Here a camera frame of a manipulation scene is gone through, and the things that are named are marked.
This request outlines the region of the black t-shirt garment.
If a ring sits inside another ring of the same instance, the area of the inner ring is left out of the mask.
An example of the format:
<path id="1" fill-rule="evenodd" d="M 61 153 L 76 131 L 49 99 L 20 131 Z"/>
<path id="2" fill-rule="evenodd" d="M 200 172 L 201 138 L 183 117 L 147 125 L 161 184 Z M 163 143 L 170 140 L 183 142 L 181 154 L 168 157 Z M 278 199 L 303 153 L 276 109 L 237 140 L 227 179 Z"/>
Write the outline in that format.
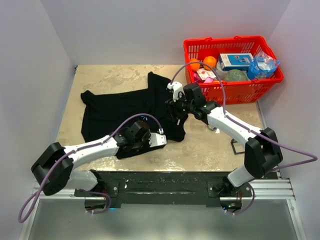
<path id="1" fill-rule="evenodd" d="M 182 142 L 186 132 L 184 123 L 187 116 L 180 119 L 180 123 L 169 119 L 165 101 L 172 98 L 167 89 L 170 80 L 166 77 L 149 72 L 148 87 L 145 89 L 95 95 L 86 90 L 80 94 L 85 104 L 82 119 L 81 134 L 84 141 L 98 140 L 112 133 L 124 120 L 136 114 L 150 114 L 163 127 L 168 140 Z"/>

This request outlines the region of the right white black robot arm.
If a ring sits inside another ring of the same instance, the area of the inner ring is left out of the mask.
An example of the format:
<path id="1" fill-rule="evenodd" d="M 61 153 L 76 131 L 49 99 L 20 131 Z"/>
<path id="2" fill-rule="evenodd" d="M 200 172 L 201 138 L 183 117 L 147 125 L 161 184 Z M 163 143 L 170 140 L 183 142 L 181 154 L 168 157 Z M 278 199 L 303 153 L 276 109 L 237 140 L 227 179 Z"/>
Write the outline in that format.
<path id="1" fill-rule="evenodd" d="M 277 145 L 276 133 L 271 128 L 260 129 L 229 114 L 215 101 L 206 101 L 200 86 L 179 82 L 167 85 L 172 98 L 166 101 L 169 118 L 180 123 L 192 114 L 208 126 L 220 129 L 244 147 L 244 163 L 225 176 L 212 190 L 220 196 L 235 196 L 241 186 L 272 171 L 283 160 Z"/>

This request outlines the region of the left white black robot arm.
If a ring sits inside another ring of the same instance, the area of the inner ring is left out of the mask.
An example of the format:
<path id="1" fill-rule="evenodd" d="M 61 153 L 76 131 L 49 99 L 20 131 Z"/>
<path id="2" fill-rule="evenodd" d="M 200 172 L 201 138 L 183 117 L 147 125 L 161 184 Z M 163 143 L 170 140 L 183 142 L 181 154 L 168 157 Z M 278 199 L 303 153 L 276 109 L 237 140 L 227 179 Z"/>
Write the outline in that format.
<path id="1" fill-rule="evenodd" d="M 92 161 L 116 156 L 131 157 L 141 149 L 150 146 L 152 133 L 147 123 L 137 120 L 130 127 L 121 128 L 114 136 L 106 135 L 91 142 L 62 146 L 59 142 L 50 144 L 31 172 L 46 196 L 51 196 L 66 187 L 83 189 L 92 196 L 99 196 L 104 184 L 91 171 L 80 172 L 76 168 Z"/>

